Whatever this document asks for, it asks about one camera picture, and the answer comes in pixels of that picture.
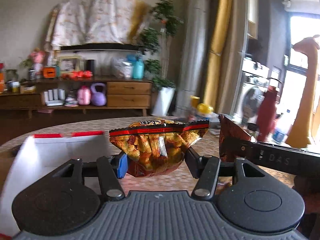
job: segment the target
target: yellow curtain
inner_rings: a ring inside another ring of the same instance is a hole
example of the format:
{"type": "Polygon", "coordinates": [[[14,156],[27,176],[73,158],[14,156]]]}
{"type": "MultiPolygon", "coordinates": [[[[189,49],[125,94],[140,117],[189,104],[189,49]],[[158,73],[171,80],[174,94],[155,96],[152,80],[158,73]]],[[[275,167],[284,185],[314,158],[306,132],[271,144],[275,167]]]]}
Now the yellow curtain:
{"type": "Polygon", "coordinates": [[[215,110],[220,77],[221,54],[226,41],[231,14],[232,0],[219,0],[216,25],[209,50],[207,81],[204,90],[204,103],[215,110]]]}

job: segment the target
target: yellow lid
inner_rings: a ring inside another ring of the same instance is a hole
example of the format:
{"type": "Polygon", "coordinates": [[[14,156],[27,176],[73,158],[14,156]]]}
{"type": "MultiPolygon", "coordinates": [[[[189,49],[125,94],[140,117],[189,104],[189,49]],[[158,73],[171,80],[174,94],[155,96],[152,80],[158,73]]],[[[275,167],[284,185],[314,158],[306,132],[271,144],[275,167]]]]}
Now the yellow lid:
{"type": "Polygon", "coordinates": [[[201,114],[210,114],[213,112],[213,107],[206,105],[204,103],[201,103],[197,106],[197,111],[201,114]]]}
{"type": "Polygon", "coordinates": [[[197,105],[199,104],[200,98],[195,96],[190,96],[190,104],[192,107],[197,108],[197,105]]]}

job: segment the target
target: black cap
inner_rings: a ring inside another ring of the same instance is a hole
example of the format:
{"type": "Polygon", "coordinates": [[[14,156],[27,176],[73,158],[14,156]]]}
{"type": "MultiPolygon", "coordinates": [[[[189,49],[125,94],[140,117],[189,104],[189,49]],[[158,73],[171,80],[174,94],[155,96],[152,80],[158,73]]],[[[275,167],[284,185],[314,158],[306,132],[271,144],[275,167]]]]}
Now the black cap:
{"type": "Polygon", "coordinates": [[[251,131],[254,131],[254,132],[259,130],[258,126],[255,123],[252,123],[252,122],[248,123],[248,129],[251,130],[251,131]]]}

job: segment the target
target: dark floor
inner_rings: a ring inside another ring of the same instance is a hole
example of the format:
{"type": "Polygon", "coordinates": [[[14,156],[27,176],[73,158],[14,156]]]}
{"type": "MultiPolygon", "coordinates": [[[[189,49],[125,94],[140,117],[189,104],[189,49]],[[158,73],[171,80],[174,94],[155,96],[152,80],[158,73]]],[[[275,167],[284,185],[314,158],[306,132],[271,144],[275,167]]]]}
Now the dark floor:
{"type": "Polygon", "coordinates": [[[81,122],[97,119],[142,116],[140,109],[117,110],[55,110],[51,115],[32,112],[32,118],[28,118],[26,110],[0,110],[0,145],[22,134],[65,123],[81,122]]]}

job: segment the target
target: ribbed gray surface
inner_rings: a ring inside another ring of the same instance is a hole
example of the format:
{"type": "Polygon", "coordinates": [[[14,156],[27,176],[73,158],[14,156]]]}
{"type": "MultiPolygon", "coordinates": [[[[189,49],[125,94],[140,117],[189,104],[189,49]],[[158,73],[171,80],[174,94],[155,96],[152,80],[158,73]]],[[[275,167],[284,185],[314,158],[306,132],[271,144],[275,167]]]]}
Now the ribbed gray surface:
{"type": "Polygon", "coordinates": [[[298,240],[297,232],[255,236],[233,228],[209,202],[193,200],[186,191],[133,191],[119,202],[106,203],[94,220],[65,236],[36,236],[27,232],[16,240],[298,240]]]}

